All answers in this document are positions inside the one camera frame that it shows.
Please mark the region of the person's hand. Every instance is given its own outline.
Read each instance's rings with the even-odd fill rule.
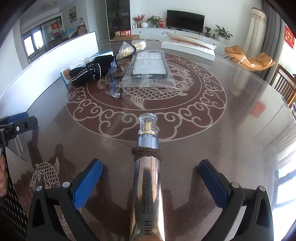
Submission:
[[[4,156],[0,156],[0,197],[7,194],[7,179],[8,175],[6,172],[6,162]]]

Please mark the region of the clear bottle cap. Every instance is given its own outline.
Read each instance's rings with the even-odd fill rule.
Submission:
[[[140,130],[139,135],[153,134],[157,136],[156,121],[157,116],[152,113],[145,113],[139,116]]]

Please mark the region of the bundle of cotton swabs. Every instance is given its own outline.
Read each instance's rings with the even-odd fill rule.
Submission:
[[[140,50],[144,50],[146,48],[146,41],[141,40],[137,43],[134,43],[133,46],[136,48],[136,52]],[[130,46],[127,42],[123,42],[122,46],[119,49],[119,52],[116,56],[117,60],[123,59],[135,52],[135,49]]]

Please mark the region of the gray curtain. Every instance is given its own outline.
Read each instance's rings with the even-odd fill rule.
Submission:
[[[279,42],[281,16],[264,0],[261,2],[261,4],[261,10],[268,16],[265,38],[261,52],[264,52],[268,56],[274,58]],[[263,71],[257,71],[255,74],[261,79],[265,80],[269,70],[270,68]]]

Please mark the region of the cardboard box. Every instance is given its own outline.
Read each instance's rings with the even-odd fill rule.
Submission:
[[[78,36],[81,36],[83,34],[86,34],[86,28],[85,27],[80,27],[78,29]]]
[[[120,32],[120,36],[121,36],[121,37],[128,36],[128,30],[121,31],[121,32]]]
[[[126,40],[140,40],[140,35],[129,35],[124,37],[114,37],[114,41],[126,41]]]

